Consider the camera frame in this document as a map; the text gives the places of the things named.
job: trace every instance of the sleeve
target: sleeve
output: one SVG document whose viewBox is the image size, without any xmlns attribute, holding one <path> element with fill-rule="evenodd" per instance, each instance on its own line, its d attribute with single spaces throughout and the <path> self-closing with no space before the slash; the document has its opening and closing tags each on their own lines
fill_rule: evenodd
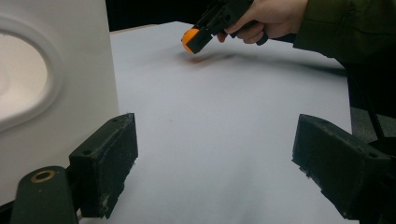
<svg viewBox="0 0 396 224">
<path fill-rule="evenodd" d="M 340 63 L 396 63 L 396 0 L 309 0 L 295 48 Z"/>
</svg>

